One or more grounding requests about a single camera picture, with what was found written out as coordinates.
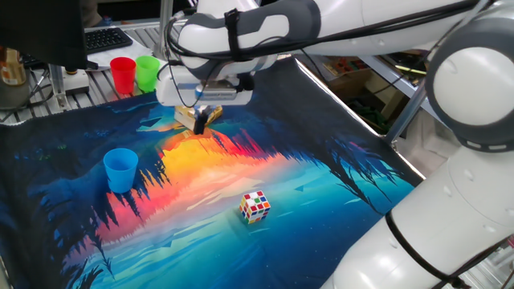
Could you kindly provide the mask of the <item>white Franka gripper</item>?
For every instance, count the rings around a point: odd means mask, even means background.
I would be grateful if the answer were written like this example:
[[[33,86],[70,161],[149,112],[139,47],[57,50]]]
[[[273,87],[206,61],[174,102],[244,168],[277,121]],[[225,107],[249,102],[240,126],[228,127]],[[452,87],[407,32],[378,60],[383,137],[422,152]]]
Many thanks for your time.
[[[201,81],[183,66],[166,66],[158,73],[157,100],[164,106],[206,106],[194,110],[194,134],[204,133],[212,112],[211,106],[239,106],[250,102],[252,90],[241,90],[226,79]]]

